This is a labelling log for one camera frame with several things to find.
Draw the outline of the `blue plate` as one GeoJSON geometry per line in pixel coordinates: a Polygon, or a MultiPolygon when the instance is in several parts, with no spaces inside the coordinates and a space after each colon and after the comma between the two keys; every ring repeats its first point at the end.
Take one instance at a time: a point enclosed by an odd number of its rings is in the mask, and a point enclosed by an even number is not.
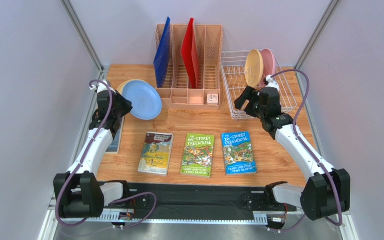
{"type": "Polygon", "coordinates": [[[160,95],[145,81],[138,79],[129,81],[122,90],[122,96],[132,102],[133,109],[130,113],[137,119],[153,120],[162,111],[160,95]]]}

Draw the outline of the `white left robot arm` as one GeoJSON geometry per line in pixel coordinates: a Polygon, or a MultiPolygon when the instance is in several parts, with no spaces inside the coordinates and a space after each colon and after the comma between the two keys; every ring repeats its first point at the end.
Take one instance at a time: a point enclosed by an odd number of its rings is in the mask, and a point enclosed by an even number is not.
{"type": "Polygon", "coordinates": [[[105,207],[122,199],[127,182],[115,180],[101,184],[96,173],[120,130],[122,118],[132,108],[132,103],[114,89],[97,91],[97,110],[92,116],[87,143],[67,172],[53,179],[59,218],[98,218],[105,207]]]}

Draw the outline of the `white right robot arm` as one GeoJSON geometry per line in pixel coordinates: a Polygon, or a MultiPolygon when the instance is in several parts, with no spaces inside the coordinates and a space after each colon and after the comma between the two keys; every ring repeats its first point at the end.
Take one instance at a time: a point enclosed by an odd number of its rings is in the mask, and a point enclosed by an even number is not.
{"type": "Polygon", "coordinates": [[[341,226],[343,213],[350,209],[351,176],[327,162],[306,140],[297,120],[282,111],[278,89],[247,86],[234,107],[244,108],[248,116],[259,119],[262,128],[289,153],[307,180],[305,187],[286,181],[269,184],[269,198],[302,209],[312,221],[326,219],[341,226]]]}

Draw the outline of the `pink plate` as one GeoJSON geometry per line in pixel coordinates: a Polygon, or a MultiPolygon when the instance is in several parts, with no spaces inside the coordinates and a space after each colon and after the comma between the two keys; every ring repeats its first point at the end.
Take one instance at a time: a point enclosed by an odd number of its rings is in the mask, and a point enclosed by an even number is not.
{"type": "Polygon", "coordinates": [[[276,73],[276,56],[274,52],[271,49],[264,49],[261,51],[261,56],[263,59],[264,64],[264,70],[263,70],[263,77],[259,83],[259,86],[261,88],[264,88],[266,86],[265,84],[265,78],[268,75],[274,75],[276,73]]]}

